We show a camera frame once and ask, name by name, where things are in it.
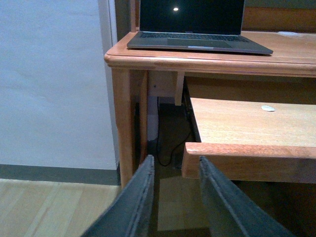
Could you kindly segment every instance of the desk top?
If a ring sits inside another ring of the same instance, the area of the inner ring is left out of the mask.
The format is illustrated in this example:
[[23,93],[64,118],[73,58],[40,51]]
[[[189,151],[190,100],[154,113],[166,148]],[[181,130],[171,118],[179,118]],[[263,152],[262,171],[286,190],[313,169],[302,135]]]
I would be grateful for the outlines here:
[[243,36],[273,50],[270,56],[127,49],[127,43],[135,34],[127,34],[106,53],[104,57],[110,67],[316,78],[316,34],[284,36],[268,32],[242,32]]

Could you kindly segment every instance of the laptop trackpad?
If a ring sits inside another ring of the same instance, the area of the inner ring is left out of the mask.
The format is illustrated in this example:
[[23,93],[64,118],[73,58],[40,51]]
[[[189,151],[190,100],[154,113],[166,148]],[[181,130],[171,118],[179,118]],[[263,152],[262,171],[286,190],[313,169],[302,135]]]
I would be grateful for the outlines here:
[[168,45],[174,46],[197,46],[214,48],[232,48],[223,41],[202,39],[168,39]]

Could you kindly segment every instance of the gray baseboard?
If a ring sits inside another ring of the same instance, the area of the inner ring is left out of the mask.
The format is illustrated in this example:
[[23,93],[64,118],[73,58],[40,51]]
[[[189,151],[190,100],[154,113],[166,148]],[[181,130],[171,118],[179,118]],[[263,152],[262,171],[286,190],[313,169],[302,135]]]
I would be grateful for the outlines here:
[[0,178],[65,183],[120,185],[117,170],[0,164]]

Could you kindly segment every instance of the wooden shelf edge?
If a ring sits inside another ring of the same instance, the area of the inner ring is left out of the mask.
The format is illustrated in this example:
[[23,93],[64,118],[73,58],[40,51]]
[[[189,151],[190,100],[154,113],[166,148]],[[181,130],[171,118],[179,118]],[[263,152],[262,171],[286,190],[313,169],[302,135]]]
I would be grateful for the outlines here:
[[184,178],[198,178],[206,156],[231,180],[316,183],[316,148],[186,143]]

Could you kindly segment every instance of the laptop screen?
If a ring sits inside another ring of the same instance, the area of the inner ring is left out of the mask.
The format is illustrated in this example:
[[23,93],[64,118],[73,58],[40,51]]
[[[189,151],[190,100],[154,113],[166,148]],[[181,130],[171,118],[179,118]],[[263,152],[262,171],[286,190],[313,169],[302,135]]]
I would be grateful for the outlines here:
[[141,0],[140,30],[240,35],[244,0]]

